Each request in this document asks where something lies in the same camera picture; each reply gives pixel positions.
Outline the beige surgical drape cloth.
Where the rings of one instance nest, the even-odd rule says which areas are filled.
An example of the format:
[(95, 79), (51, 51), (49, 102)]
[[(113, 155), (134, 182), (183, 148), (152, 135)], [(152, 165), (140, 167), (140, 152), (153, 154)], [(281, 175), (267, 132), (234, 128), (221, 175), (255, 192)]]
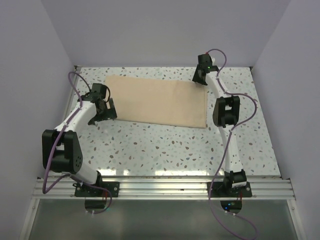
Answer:
[(176, 127), (205, 128), (207, 90), (198, 83), (111, 75), (118, 120)]

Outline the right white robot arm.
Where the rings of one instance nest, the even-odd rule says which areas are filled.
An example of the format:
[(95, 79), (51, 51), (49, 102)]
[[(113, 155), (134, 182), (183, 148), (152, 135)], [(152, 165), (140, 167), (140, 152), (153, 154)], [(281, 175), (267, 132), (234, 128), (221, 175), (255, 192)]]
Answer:
[(232, 129), (239, 121), (240, 98), (227, 93), (227, 88), (217, 77), (218, 68), (208, 53), (200, 54), (192, 81), (208, 86), (216, 98), (212, 120), (220, 132), (224, 146), (223, 192), (227, 196), (235, 196), (247, 184), (246, 173), (240, 158), (236, 137)]

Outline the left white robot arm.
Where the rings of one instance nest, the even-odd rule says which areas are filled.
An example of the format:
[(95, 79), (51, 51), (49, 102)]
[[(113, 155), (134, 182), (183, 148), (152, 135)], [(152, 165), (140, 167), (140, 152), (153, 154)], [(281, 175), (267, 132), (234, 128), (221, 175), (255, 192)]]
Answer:
[(44, 180), (48, 180), (50, 171), (63, 173), (86, 183), (92, 196), (101, 195), (104, 190), (101, 174), (84, 162), (78, 134), (87, 126), (116, 118), (110, 89), (94, 83), (89, 92), (79, 96), (75, 108), (61, 124), (42, 133)]

